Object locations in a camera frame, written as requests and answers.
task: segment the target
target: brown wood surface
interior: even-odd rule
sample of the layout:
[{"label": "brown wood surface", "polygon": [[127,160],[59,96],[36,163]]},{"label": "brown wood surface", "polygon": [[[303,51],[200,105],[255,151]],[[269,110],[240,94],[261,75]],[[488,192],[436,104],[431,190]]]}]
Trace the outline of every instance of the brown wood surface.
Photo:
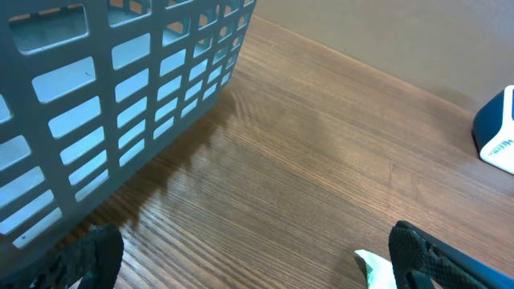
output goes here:
[{"label": "brown wood surface", "polygon": [[116,287],[365,288],[397,220],[514,275],[514,176],[471,112],[254,17],[215,108],[89,223],[117,224]]}]

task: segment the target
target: wooden surface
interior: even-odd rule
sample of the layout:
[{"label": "wooden surface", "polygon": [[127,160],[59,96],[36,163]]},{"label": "wooden surface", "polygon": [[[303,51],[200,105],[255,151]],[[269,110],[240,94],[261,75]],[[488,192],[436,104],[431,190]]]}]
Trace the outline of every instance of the wooden surface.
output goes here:
[{"label": "wooden surface", "polygon": [[117,224],[116,287],[365,288],[407,220],[514,275],[514,177],[473,115],[253,18],[215,108],[84,221]]}]

